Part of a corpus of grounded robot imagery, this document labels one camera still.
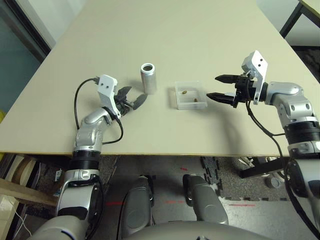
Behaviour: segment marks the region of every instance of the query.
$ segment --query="white table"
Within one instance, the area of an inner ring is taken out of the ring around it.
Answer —
[[[256,6],[255,0],[90,0],[61,37],[0,124],[0,152],[71,154],[76,136],[73,100],[85,79],[102,74],[142,93],[140,66],[156,67],[158,90],[121,121],[124,137],[102,154],[277,156],[275,144],[237,109],[208,99],[203,110],[177,110],[176,81],[199,80],[207,93],[233,92],[217,82],[241,74],[243,59],[259,50],[268,61],[266,81],[294,82],[320,114],[320,85]],[[78,96],[83,118],[99,107],[97,86]],[[273,133],[283,132],[272,106],[252,107]],[[117,124],[104,140],[120,135]],[[285,155],[287,141],[278,137]]]

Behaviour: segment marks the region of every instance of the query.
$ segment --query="table leg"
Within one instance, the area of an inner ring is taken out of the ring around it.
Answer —
[[[320,18],[311,12],[307,7],[303,6],[303,8],[301,8],[301,13],[305,15],[311,22],[317,25],[318,28],[320,28]]]
[[[290,32],[292,27],[295,25],[295,23],[297,22],[297,20],[301,16],[301,14],[302,14],[301,9],[303,7],[304,6],[299,2],[298,5],[293,10],[293,12],[291,13],[288,20],[286,21],[286,23],[284,24],[284,26],[282,27],[282,29],[280,30],[280,34],[283,38],[285,38],[288,35],[288,33]]]
[[[260,176],[266,173],[279,172],[283,169],[283,162],[280,158],[272,161],[268,161],[262,164],[258,164],[255,167],[251,167],[240,171],[240,177],[242,179]]]

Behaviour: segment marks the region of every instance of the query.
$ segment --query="gray floor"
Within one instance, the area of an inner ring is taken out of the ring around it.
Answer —
[[[155,175],[154,207],[157,224],[169,221],[194,221],[193,208],[183,195],[184,174],[203,175],[198,157],[126,156],[117,162],[116,172],[106,198],[103,219],[93,240],[115,240],[123,198],[132,182],[140,175]],[[274,240],[314,240],[289,201],[233,201],[221,199],[229,224]],[[309,216],[308,202],[302,206]]]
[[[218,161],[218,177],[222,183],[222,190],[219,191],[221,197],[234,201],[241,200],[241,198],[250,201],[289,199],[283,183],[280,184],[279,188],[267,187],[265,182],[271,176],[240,179],[240,171],[249,167],[241,163],[236,157],[216,157],[215,159]]]

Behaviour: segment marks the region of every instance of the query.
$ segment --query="black cable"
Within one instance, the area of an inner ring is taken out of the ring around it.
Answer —
[[[75,119],[75,124],[76,124],[76,129],[79,130],[80,126],[79,126],[79,122],[78,122],[78,114],[77,114],[77,99],[78,99],[78,93],[79,93],[79,90],[81,89],[81,87],[87,83],[87,82],[90,82],[90,81],[97,81],[98,78],[97,77],[94,77],[94,78],[89,78],[87,80],[84,80],[79,86],[78,88],[76,89],[75,91],[75,95],[74,95],[74,101],[73,101],[73,110],[74,110],[74,119]],[[111,116],[112,119],[115,119],[116,122],[119,124],[119,127],[121,129],[121,136],[117,139],[117,140],[113,140],[113,141],[105,141],[103,142],[102,144],[105,145],[105,144],[113,144],[113,143],[116,143],[116,142],[119,142],[123,136],[124,136],[124,128],[122,126],[122,123],[120,121],[120,119],[118,118],[117,115],[113,114],[107,107],[103,107],[104,110],[106,110],[109,115]]]
[[[286,135],[285,133],[279,133],[279,134],[273,134],[273,136],[278,137],[278,136],[284,136]]]
[[[119,219],[118,219],[118,227],[117,227],[117,230],[116,230],[116,239],[115,239],[115,240],[118,240],[118,237],[119,237],[121,215],[122,215],[122,210],[123,210],[123,208],[124,208],[125,200],[126,200],[126,198],[127,198],[127,195],[128,195],[128,193],[124,196],[124,198],[123,198],[123,200],[122,200],[122,205],[121,205],[121,208],[120,208]]]
[[[119,125],[119,127],[120,127],[120,129],[121,129],[121,135],[120,135],[120,137],[119,137],[117,140],[105,141],[105,142],[103,142],[102,144],[103,144],[103,145],[105,145],[105,144],[114,144],[114,143],[116,143],[116,142],[119,142],[119,141],[122,139],[122,137],[124,136],[124,128],[123,128],[123,126],[122,126],[122,123],[121,123],[120,119],[118,118],[118,116],[117,116],[116,114],[113,114],[107,107],[104,106],[104,107],[102,107],[102,108],[109,113],[109,115],[111,116],[111,118],[114,118],[114,119],[116,120],[116,122],[118,123],[118,125]]]
[[[247,80],[247,81],[246,81],[246,84],[245,84],[246,99],[251,99],[250,93],[249,93],[249,82],[250,82],[250,80]]]
[[[104,206],[105,206],[105,196],[104,196],[104,189],[103,189],[103,184],[101,182],[101,179],[99,176],[97,176],[99,185],[100,185],[100,191],[101,191],[101,211],[100,211],[100,215],[99,215],[99,219],[96,222],[94,229],[92,229],[92,231],[90,232],[90,234],[85,238],[86,240],[90,240],[93,235],[96,233],[98,226],[100,225],[101,219],[102,219],[102,214],[104,212]]]
[[[75,124],[76,124],[76,129],[79,130],[79,122],[78,122],[78,115],[77,115],[77,98],[78,98],[78,93],[79,93],[79,90],[81,89],[81,87],[87,83],[87,82],[90,82],[90,81],[95,81],[97,80],[96,77],[94,78],[89,78],[87,80],[84,80],[79,86],[78,88],[76,89],[75,91],[75,95],[74,95],[74,101],[73,101],[73,111],[74,111],[74,118],[75,118]]]
[[[297,198],[295,197],[290,185],[289,185],[289,179],[288,179],[288,175],[287,175],[287,163],[284,159],[281,147],[279,145],[279,143],[277,142],[277,140],[275,140],[275,136],[280,136],[280,135],[284,135],[283,134],[272,134],[271,132],[269,132],[266,128],[264,128],[264,126],[256,119],[254,113],[251,111],[250,109],[250,101],[245,103],[246,105],[246,109],[248,111],[248,115],[251,117],[251,119],[253,120],[253,122],[268,136],[270,137],[276,147],[278,148],[279,154],[280,154],[280,159],[282,161],[282,166],[283,166],[283,171],[284,171],[284,185],[285,185],[285,189],[288,193],[289,199],[295,209],[295,211],[298,213],[298,215],[300,216],[300,218],[302,219],[302,221],[305,223],[305,225],[309,228],[309,230],[314,234],[314,236],[320,240],[320,232],[317,230],[317,228],[315,227],[315,225],[311,222],[311,220],[309,219],[309,217],[307,216],[306,212],[303,210],[302,206],[300,205],[299,201],[297,200]]]
[[[153,225],[156,225],[156,221],[154,219],[154,216],[152,215],[152,222],[153,222]]]

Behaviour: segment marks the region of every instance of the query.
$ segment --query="concrete floor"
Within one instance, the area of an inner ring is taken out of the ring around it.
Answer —
[[[132,182],[140,175],[155,176],[152,214],[156,224],[169,221],[195,221],[196,215],[193,208],[185,203],[182,177],[184,174],[203,176],[203,173],[204,169],[199,157],[121,157],[117,162],[117,169],[105,198],[102,221],[92,240],[116,239],[121,204]],[[273,240],[316,239],[289,201],[234,201],[223,198],[220,200],[231,226],[249,230]],[[300,200],[302,207],[312,219],[308,201]],[[32,233],[41,225],[41,221],[34,218],[28,216],[25,221]],[[15,239],[27,239],[26,233],[22,227]]]

